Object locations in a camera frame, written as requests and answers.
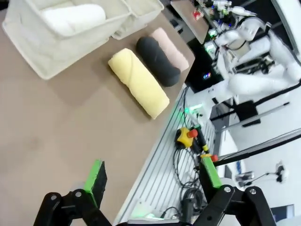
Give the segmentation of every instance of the screw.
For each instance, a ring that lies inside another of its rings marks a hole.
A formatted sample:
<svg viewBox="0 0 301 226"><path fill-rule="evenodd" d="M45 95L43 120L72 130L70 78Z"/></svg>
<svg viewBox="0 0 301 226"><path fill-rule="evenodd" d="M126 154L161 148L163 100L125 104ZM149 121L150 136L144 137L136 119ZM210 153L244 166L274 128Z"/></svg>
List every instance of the screw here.
<svg viewBox="0 0 301 226"><path fill-rule="evenodd" d="M227 192L227 193L229 193L229 192L231 191L231 188L225 187L225 188L224 188L224 191Z"/></svg>
<svg viewBox="0 0 301 226"><path fill-rule="evenodd" d="M81 192L76 192L76 193L75 193L75 196L76 196L76 197L81 197Z"/></svg>
<svg viewBox="0 0 301 226"><path fill-rule="evenodd" d="M255 190L255 189L251 189L251 190L250 190L250 193L251 193L251 194L256 194L256 190Z"/></svg>

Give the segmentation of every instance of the towel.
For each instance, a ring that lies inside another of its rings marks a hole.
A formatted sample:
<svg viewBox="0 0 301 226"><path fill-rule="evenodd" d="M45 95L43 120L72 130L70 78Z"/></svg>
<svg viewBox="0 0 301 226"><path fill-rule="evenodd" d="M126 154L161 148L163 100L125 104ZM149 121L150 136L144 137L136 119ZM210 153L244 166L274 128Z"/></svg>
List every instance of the towel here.
<svg viewBox="0 0 301 226"><path fill-rule="evenodd" d="M179 81L180 69L169 62L164 51L154 38L140 38L136 44L136 50L152 74L163 86L171 87Z"/></svg>
<svg viewBox="0 0 301 226"><path fill-rule="evenodd" d="M92 29L106 19L104 9L96 4L46 8L42 15L52 29L63 36L73 36Z"/></svg>
<svg viewBox="0 0 301 226"><path fill-rule="evenodd" d="M109 60L109 66L152 119L168 106L165 92L131 50L125 48L116 53Z"/></svg>
<svg viewBox="0 0 301 226"><path fill-rule="evenodd" d="M158 28L150 36L157 40L161 49L165 52L167 58L173 66L179 68L181 72L189 68L189 63L187 59L169 39L168 35L163 30L163 28Z"/></svg>

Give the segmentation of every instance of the metal pole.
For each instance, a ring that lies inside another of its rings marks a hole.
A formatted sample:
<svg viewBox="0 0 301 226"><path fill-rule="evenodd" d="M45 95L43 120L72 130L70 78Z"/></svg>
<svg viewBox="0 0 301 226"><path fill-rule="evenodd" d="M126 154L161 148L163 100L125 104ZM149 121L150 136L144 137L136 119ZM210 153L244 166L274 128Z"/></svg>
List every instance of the metal pole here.
<svg viewBox="0 0 301 226"><path fill-rule="evenodd" d="M264 113L262 113L262 114L253 116L253 117L251 117L251 118L249 118L249 119L243 120L243 121L241 121L241 122L238 122L238 123L236 123L236 124L230 125L230 126L228 126L228 127L222 128L221 131L216 131L216 132L217 132L217 133L222 133L222 132L224 132L224 131L226 131L226 130L229 130L229 129L231 129L231 128L234 128L234 127L237 127L237 126L241 126L241 125L248 124L248 123L253 122L253 121L255 121L255 120L258 120L258 119L260 119L260 118L262 118L262 117L264 117L264 116L267 116L267 115L272 114L272 113L274 113L274 112L276 112L276 111L279 111L279 110L285 108L285 107L286 107L287 105L289 105L289 104L290 104L290 103L287 102L287 103L285 103L285 104L283 104L283 105L281 105L281 106L278 106L278 107L276 107L276 108L273 108L273 109L271 109L271 110L269 110L269 111L267 111L267 112L264 112Z"/></svg>

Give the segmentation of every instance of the plastic storage bin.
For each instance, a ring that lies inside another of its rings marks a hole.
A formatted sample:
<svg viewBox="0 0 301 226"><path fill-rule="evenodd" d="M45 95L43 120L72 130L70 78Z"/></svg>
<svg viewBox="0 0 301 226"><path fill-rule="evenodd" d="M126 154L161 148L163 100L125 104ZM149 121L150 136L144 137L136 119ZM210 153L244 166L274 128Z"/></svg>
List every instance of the plastic storage bin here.
<svg viewBox="0 0 301 226"><path fill-rule="evenodd" d="M112 37L120 40L147 26L164 9L160 0L125 0L132 14Z"/></svg>
<svg viewBox="0 0 301 226"><path fill-rule="evenodd" d="M106 20L73 36L58 34L41 16L47 8L88 3L100 5ZM10 0L2 27L34 71L48 80L106 43L130 14L124 0Z"/></svg>

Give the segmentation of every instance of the brown table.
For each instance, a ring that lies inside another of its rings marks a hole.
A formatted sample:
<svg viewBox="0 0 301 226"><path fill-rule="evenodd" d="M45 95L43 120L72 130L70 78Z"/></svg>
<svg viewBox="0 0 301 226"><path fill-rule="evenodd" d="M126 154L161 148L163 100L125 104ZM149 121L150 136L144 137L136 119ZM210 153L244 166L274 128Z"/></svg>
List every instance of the brown table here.
<svg viewBox="0 0 301 226"><path fill-rule="evenodd" d="M0 12L1 21L5 11ZM107 65L123 48L163 27L190 65L194 55L163 15L108 43L49 81L29 67L0 30L0 225L33 224L43 197L85 181L95 159L108 182L101 210L113 222L188 74L164 88L168 108L151 120Z"/></svg>
<svg viewBox="0 0 301 226"><path fill-rule="evenodd" d="M203 18L195 20L192 14L195 10L193 4L189 0L172 1L170 4L191 29L197 40L203 44L208 33L209 25Z"/></svg>

